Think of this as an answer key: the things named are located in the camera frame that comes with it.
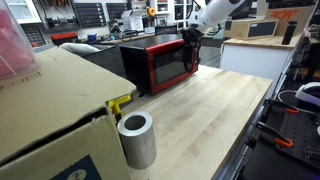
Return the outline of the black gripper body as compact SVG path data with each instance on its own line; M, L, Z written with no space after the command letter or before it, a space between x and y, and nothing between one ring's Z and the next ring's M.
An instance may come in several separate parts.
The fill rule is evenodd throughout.
M181 34L186 47L198 48L200 46L202 33L197 29L185 28L181 30Z

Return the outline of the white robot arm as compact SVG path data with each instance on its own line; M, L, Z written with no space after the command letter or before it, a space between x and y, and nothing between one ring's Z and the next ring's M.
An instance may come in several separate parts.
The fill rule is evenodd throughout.
M185 46L195 51L197 63L202 37L208 34L222 20L227 19L246 0L210 0L204 8L193 11L188 26L181 30Z

